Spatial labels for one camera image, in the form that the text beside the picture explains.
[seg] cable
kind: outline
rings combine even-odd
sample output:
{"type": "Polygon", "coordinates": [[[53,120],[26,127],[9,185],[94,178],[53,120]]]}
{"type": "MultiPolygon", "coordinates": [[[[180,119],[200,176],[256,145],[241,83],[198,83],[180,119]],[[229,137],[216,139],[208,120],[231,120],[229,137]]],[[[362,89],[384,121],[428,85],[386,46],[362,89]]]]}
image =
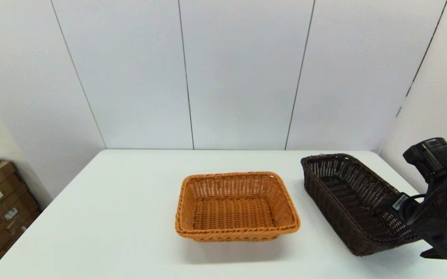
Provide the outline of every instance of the cable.
{"type": "Polygon", "coordinates": [[[418,208],[416,208],[415,212],[409,219],[404,223],[405,225],[411,225],[413,224],[427,209],[427,207],[430,205],[430,203],[443,191],[447,190],[447,180],[443,182],[437,189],[435,189],[434,192],[430,193],[425,200],[420,204],[418,208]]]}

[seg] panel seam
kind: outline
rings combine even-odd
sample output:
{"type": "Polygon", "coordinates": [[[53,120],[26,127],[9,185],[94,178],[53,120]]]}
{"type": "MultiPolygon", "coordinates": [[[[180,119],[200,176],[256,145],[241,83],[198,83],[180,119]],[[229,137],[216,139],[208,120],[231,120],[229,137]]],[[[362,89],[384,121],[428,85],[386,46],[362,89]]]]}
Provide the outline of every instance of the panel seam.
{"type": "Polygon", "coordinates": [[[186,75],[187,105],[189,107],[189,122],[191,124],[191,140],[192,140],[193,150],[194,150],[194,134],[193,134],[193,129],[192,129],[191,101],[189,99],[189,83],[187,81],[186,51],[184,48],[184,33],[182,32],[181,0],[177,0],[177,2],[179,3],[179,21],[181,22],[182,55],[184,56],[184,73],[186,75]]]}
{"type": "Polygon", "coordinates": [[[75,67],[74,59],[72,58],[72,54],[70,53],[70,49],[68,47],[67,40],[65,39],[64,31],[62,30],[62,26],[60,25],[60,20],[58,19],[57,11],[55,10],[55,5],[53,5],[53,0],[50,0],[50,2],[52,4],[53,12],[55,13],[55,18],[57,18],[58,27],[60,28],[60,33],[62,33],[62,38],[64,39],[65,47],[67,48],[67,52],[69,53],[69,57],[72,62],[72,65],[74,67],[75,74],[77,76],[77,79],[79,80],[79,84],[81,85],[82,93],[84,94],[84,97],[86,98],[86,102],[88,103],[89,111],[91,111],[91,115],[93,116],[93,120],[96,124],[96,128],[98,129],[98,133],[100,134],[101,141],[103,142],[103,146],[105,147],[105,149],[108,149],[107,145],[105,143],[105,139],[103,138],[103,135],[101,134],[100,126],[98,125],[98,121],[96,120],[93,109],[91,108],[91,103],[89,102],[88,96],[86,95],[86,91],[84,90],[84,86],[82,85],[82,81],[79,76],[79,72],[77,71],[77,67],[75,67]]]}
{"type": "Polygon", "coordinates": [[[311,8],[310,22],[308,24],[308,33],[306,35],[306,42],[304,43],[303,60],[301,61],[301,68],[299,69],[299,77],[297,78],[296,94],[294,95],[294,103],[292,104],[291,119],[289,120],[289,129],[287,129],[287,138],[285,140],[284,150],[287,150],[287,142],[289,141],[289,134],[291,132],[292,117],[294,115],[294,108],[296,107],[297,91],[299,90],[299,83],[301,81],[301,73],[303,72],[304,57],[306,54],[306,47],[308,46],[308,39],[310,37],[311,22],[313,21],[313,12],[315,10],[315,2],[316,2],[316,0],[313,0],[313,6],[311,8]]]}

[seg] dark brown wicker basket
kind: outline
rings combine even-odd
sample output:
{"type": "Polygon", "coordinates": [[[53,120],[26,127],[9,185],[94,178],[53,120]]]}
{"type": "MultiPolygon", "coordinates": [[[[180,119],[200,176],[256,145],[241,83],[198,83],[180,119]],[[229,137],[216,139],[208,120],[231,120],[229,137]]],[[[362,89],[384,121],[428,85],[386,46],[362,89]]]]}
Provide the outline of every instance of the dark brown wicker basket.
{"type": "Polygon", "coordinates": [[[347,154],[301,159],[304,188],[344,244],[356,256],[370,255],[419,238],[390,214],[373,213],[399,191],[347,154]]]}

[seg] basket weave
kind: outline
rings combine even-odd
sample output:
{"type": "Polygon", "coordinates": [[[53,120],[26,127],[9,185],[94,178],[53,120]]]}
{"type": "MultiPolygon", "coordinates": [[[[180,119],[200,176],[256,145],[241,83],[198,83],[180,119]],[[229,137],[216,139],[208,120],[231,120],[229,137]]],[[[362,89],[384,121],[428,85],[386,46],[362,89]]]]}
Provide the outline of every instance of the basket weave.
{"type": "Polygon", "coordinates": [[[370,255],[419,240],[388,213],[374,217],[386,197],[399,193],[347,154],[301,159],[304,187],[344,244],[356,256],[370,255]]]}
{"type": "Polygon", "coordinates": [[[266,241],[297,231],[299,223],[278,175],[226,173],[184,179],[175,229],[196,241],[266,241]]]}

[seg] white table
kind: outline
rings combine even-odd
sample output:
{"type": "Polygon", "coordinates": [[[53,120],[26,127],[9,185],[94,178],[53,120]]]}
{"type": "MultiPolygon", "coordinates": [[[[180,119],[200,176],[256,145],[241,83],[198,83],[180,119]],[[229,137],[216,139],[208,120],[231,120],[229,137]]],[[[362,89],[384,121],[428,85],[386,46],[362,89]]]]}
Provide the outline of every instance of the white table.
{"type": "MultiPolygon", "coordinates": [[[[420,258],[423,241],[356,257],[303,187],[300,159],[320,151],[106,150],[0,261],[0,279],[447,278],[447,261],[420,258]],[[301,218],[268,242],[199,243],[175,232],[182,180],[192,174],[273,171],[301,218]]],[[[357,157],[407,194],[416,191],[372,152],[357,157]]]]}

